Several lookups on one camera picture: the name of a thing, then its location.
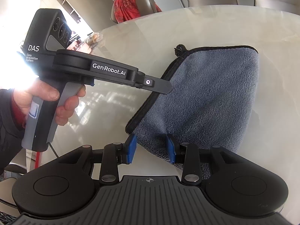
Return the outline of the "dark jacket sleeve forearm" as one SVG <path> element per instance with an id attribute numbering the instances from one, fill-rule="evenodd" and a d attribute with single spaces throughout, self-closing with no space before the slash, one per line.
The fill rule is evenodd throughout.
<path id="1" fill-rule="evenodd" d="M 1 173 L 22 150 L 26 116 L 32 96 L 12 89 L 1 90 Z"/>

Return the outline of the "person's left hand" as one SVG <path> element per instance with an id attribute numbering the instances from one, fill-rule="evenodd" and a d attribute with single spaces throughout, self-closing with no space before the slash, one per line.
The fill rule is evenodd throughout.
<path id="1" fill-rule="evenodd" d="M 68 98 L 63 106 L 57 107 L 55 121 L 58 125 L 64 126 L 67 124 L 69 118 L 74 114 L 75 108 L 79 105 L 79 98 L 85 95 L 86 87 L 82 85 L 76 95 Z M 39 79 L 25 91 L 14 90 L 12 94 L 12 110 L 17 125 L 21 128 L 25 127 L 33 97 L 54 102 L 59 99 L 59 96 L 57 89 Z"/>

